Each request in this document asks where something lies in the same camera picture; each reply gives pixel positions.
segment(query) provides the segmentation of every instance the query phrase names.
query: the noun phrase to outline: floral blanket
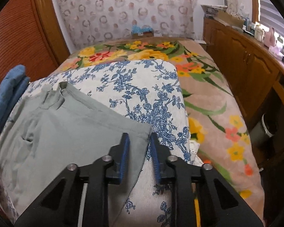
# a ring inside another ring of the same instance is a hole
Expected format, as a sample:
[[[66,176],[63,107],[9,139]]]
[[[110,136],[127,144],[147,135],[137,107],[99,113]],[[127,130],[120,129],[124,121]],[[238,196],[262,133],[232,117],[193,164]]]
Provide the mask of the floral blanket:
[[[176,73],[157,66],[153,60],[165,60],[176,67],[188,114],[190,139],[201,144],[198,156],[212,163],[263,219],[264,191],[246,125],[226,79],[200,45],[171,37],[114,41],[72,54],[54,73],[111,61],[141,59],[148,60],[143,63],[144,68],[155,67],[158,79],[174,79]],[[174,89],[170,85],[164,88],[167,92]],[[176,99],[171,102],[180,106]]]

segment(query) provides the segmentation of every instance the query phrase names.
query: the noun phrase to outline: pink bottle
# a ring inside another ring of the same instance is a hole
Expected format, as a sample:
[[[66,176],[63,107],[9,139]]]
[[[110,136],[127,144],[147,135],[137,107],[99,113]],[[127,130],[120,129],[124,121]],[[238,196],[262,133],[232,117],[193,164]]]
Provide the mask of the pink bottle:
[[[270,27],[269,31],[265,32],[264,45],[266,47],[276,46],[276,37],[275,37],[274,33],[275,33],[275,29],[273,27]]]

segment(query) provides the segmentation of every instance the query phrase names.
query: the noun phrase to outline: window blind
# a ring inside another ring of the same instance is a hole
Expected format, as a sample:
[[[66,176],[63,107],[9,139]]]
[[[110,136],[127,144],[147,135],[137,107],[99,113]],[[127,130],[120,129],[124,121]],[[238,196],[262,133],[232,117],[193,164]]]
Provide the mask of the window blind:
[[[284,37],[284,19],[270,0],[260,0],[260,23],[275,28]]]

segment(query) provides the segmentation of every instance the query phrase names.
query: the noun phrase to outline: metal screw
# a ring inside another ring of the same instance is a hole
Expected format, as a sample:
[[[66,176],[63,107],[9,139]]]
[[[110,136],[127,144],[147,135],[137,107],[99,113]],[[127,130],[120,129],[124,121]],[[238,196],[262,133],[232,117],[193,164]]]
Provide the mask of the metal screw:
[[[170,162],[173,162],[173,161],[177,161],[178,160],[178,157],[175,156],[175,155],[170,155],[167,157],[167,159],[170,161]]]
[[[213,168],[213,166],[209,163],[206,163],[203,165],[204,170],[209,171]]]
[[[76,164],[69,164],[68,166],[67,166],[67,169],[69,170],[69,171],[74,171],[74,170],[76,170],[77,169],[77,165]]]
[[[109,162],[109,161],[112,161],[113,160],[113,157],[111,157],[110,155],[104,155],[102,157],[102,160],[103,161],[106,161],[106,162]]]

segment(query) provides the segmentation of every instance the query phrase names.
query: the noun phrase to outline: blue and white floral fabric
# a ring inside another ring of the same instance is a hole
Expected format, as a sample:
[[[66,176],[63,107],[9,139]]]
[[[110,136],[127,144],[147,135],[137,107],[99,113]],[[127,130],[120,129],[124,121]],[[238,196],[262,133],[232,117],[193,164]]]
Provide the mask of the blue and white floral fabric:
[[[172,154],[191,162],[198,144],[189,144],[188,120],[175,67],[162,60],[137,60],[72,70],[32,82],[23,96],[36,95],[46,84],[56,89],[68,81],[83,93],[133,120],[150,123],[161,144]],[[157,185],[150,149],[138,181],[114,226],[169,226],[170,186]],[[3,208],[11,219],[18,217],[5,190]]]

